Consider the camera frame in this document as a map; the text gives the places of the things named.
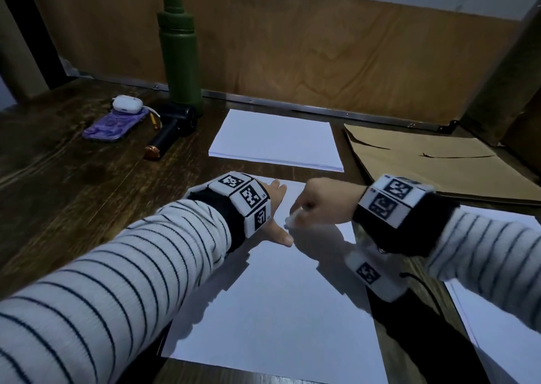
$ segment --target white sleeve with black stripes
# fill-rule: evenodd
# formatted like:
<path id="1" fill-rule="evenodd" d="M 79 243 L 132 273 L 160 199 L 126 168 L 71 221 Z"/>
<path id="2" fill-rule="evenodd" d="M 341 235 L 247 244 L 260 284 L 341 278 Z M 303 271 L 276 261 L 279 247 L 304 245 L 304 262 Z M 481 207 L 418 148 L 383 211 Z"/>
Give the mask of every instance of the white sleeve with black stripes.
<path id="1" fill-rule="evenodd" d="M 220 266 L 224 218 L 170 203 L 0 302 L 0 382 L 114 382 Z"/>
<path id="2" fill-rule="evenodd" d="M 427 269 L 441 280 L 457 278 L 541 332 L 541 233 L 456 209 Z"/>

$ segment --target table surface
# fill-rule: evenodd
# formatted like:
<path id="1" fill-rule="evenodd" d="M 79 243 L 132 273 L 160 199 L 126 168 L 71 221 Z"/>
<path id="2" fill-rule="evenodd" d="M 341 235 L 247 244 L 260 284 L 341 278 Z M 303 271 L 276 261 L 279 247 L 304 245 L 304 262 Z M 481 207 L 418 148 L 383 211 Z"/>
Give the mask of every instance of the table surface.
<path id="1" fill-rule="evenodd" d="M 343 119 L 284 109 L 205 100 L 197 131 L 179 139 L 160 162 L 142 159 L 143 148 L 154 134 L 148 120 L 117 143 L 82 139 L 82 130 L 106 114 L 111 98 L 118 94 L 138 96 L 148 106 L 167 98 L 167 93 L 151 89 L 78 79 L 0 113 L 0 298 L 112 239 L 131 222 L 179 199 L 187 188 L 227 171 L 298 182 L 328 176 L 364 183 Z M 208 149 L 229 108 L 329 121 L 344 173 L 209 157 Z M 467 135 L 460 129 L 454 134 Z M 504 150 L 498 152 L 521 173 L 535 177 Z M 471 205 L 541 213 L 538 208 Z M 414 293 L 400 308 L 370 294 L 389 383 L 441 382 L 456 366 L 466 365 L 465 378 L 477 374 L 487 382 L 445 286 L 427 277 L 420 259 L 409 259 L 406 265 L 433 291 L 444 318 L 432 310 L 429 295 L 416 282 L 411 283 Z M 306 382 L 163 359 L 157 356 L 160 341 L 140 354 L 121 382 Z"/>

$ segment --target brown envelope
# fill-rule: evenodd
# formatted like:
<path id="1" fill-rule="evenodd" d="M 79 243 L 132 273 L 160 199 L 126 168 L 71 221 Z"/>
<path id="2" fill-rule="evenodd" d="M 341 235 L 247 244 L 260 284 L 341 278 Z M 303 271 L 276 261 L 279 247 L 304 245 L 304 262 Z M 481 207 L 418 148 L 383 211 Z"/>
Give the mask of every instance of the brown envelope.
<path id="1" fill-rule="evenodd" d="M 460 198 L 541 204 L 541 187 L 478 139 L 345 128 L 353 151 L 373 180 L 389 173 Z"/>

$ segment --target pencil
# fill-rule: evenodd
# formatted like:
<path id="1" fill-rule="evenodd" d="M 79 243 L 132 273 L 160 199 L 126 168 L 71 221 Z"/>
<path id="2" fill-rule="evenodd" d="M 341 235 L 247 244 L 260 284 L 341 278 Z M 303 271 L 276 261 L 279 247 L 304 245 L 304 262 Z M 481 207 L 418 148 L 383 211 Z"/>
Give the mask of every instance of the pencil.
<path id="1" fill-rule="evenodd" d="M 159 130 L 158 124 L 156 123 L 156 119 L 154 119 L 154 115 L 152 112 L 150 113 L 150 120 L 152 121 L 152 126 L 154 127 L 154 130 Z"/>

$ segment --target white paper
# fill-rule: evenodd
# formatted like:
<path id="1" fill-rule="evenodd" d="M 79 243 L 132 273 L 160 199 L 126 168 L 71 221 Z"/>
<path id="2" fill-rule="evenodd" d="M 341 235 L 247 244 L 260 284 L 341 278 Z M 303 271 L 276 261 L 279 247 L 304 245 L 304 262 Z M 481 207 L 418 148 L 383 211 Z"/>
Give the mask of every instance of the white paper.
<path id="1" fill-rule="evenodd" d="M 282 183 L 275 219 L 284 226 L 304 184 Z M 386 383 L 366 288 L 343 262 L 351 224 L 301 233 L 291 230 L 291 248 L 264 241 L 228 257 L 173 320 L 162 356 L 329 384 Z"/>
<path id="2" fill-rule="evenodd" d="M 209 156 L 343 172 L 327 122 L 231 109 Z"/>
<path id="3" fill-rule="evenodd" d="M 521 222 L 541 231 L 534 216 L 462 206 L 492 219 Z M 445 283 L 492 384 L 537 384 L 541 380 L 541 334 L 464 288 L 456 279 Z"/>

